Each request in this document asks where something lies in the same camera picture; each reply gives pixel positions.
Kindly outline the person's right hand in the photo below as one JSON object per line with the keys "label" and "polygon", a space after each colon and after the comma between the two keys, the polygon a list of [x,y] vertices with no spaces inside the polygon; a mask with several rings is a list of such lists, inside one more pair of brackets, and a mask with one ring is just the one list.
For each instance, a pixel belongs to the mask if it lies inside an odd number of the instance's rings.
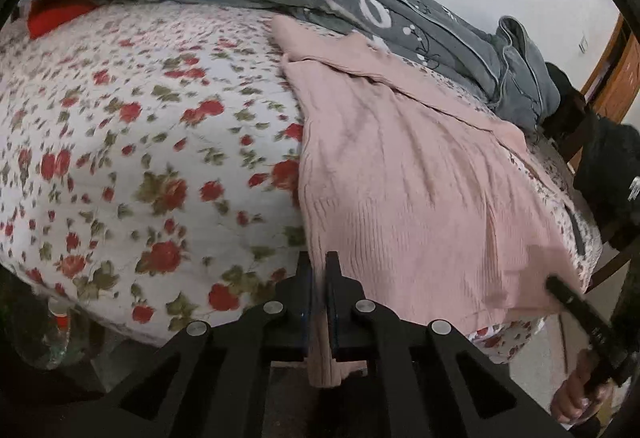
{"label": "person's right hand", "polygon": [[577,425],[589,420],[611,396],[613,386],[602,384],[590,395],[585,386],[597,366],[597,356],[583,349],[577,356],[575,369],[556,390],[550,404],[550,413],[555,421],[563,425]]}

